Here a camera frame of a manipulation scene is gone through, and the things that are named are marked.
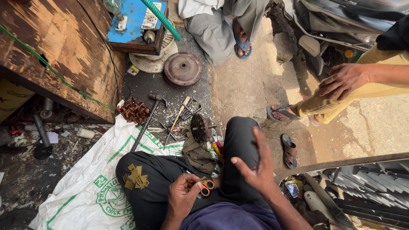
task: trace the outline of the brown sandal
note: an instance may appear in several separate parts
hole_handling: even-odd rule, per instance
[[[297,146],[291,141],[288,134],[281,135],[281,143],[283,144],[285,163],[290,169],[297,167]]]

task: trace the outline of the hammer head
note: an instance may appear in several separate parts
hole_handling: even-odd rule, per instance
[[[164,101],[164,102],[165,102],[165,107],[166,107],[166,108],[168,107],[168,101],[167,101],[166,99],[164,99],[164,97],[163,97],[162,95],[160,95],[160,94],[153,94],[153,93],[151,93],[151,94],[149,95],[149,98],[150,98],[150,99],[153,99],[153,100],[155,100],[155,101]]]

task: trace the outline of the copper wire scrap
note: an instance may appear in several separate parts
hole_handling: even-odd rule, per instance
[[[121,108],[122,116],[127,122],[134,122],[138,124],[144,124],[146,116],[149,116],[151,112],[150,108],[145,106],[144,101],[139,101],[139,105],[136,103],[136,99],[131,97]]]

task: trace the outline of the green hose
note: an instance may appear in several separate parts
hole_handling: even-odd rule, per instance
[[[163,23],[163,25],[173,34],[177,41],[180,41],[180,35],[166,17],[158,10],[151,0],[141,0],[147,8]]]

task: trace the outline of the light bulb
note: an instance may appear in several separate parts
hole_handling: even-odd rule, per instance
[[[121,0],[103,0],[103,4],[109,12],[112,12],[117,17],[118,21],[122,21],[124,19],[121,12]]]

